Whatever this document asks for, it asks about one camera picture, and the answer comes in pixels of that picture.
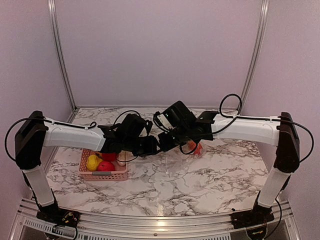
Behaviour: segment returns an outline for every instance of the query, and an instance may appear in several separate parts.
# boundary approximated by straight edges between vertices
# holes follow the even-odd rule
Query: back wall panel
[[[241,94],[258,0],[57,0],[78,106],[218,106]],[[229,101],[226,107],[236,107]]]

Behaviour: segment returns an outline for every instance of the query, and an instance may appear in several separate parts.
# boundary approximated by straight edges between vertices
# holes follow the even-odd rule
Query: marble table
[[[162,108],[81,108],[74,124],[112,124],[134,109],[145,119]],[[205,109],[192,109],[199,115]],[[160,131],[152,128],[151,134]],[[47,174],[61,207],[130,216],[192,216],[251,208],[268,171],[253,142],[202,141],[200,158],[169,153],[137,158],[126,181],[85,181],[79,175],[81,149],[60,147]]]

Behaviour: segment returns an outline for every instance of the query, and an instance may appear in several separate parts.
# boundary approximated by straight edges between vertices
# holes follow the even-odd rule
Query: robotic arm
[[[112,126],[80,126],[54,121],[42,112],[35,111],[15,135],[15,161],[22,169],[25,181],[33,190],[39,219],[76,227],[79,213],[72,212],[72,219],[61,223],[69,212],[59,208],[45,173],[40,167],[42,147],[64,146],[85,148],[101,153],[132,152],[134,156],[155,155],[167,152],[188,141],[240,139],[277,146],[276,159],[266,183],[258,194],[253,209],[232,214],[235,229],[265,224],[274,220],[271,207],[279,192],[287,185],[290,175],[299,167],[299,138],[291,124],[289,113],[280,117],[236,116],[227,118],[217,111],[204,111],[198,118],[178,101],[164,112],[156,112],[154,123],[163,130],[149,136],[152,122],[128,114],[122,123]],[[140,136],[146,129],[147,136]],[[251,239],[263,239],[266,226],[253,231]]]

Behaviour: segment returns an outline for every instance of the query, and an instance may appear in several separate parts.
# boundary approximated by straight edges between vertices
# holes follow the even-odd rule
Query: white wall
[[[241,94],[261,0],[58,0],[79,106],[219,106]],[[233,99],[226,107],[236,107]]]
[[[4,150],[7,129],[34,110],[67,120],[71,113],[53,42],[47,1],[0,2],[0,233],[8,239],[28,189]],[[14,156],[14,128],[9,150]],[[43,161],[48,157],[44,151]]]
[[[286,189],[302,240],[320,236],[320,2],[271,0],[265,39],[244,114],[291,113],[314,134],[315,149],[293,174]],[[310,137],[300,135],[300,156]],[[259,145],[269,168],[274,148]]]

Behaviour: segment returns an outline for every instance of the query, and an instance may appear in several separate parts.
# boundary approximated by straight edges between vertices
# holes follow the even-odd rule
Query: metal vent
[[[72,227],[57,227],[53,232],[53,223],[44,222],[38,219],[27,218],[24,225],[41,232],[52,234],[59,237],[64,237],[66,239],[74,239],[75,229]],[[107,235],[99,235],[94,233],[83,232],[82,229],[78,230],[78,236],[76,240],[137,240],[137,238],[129,237],[112,237]],[[206,237],[188,237],[179,238],[179,240],[231,240],[229,233],[221,235],[211,235]]]

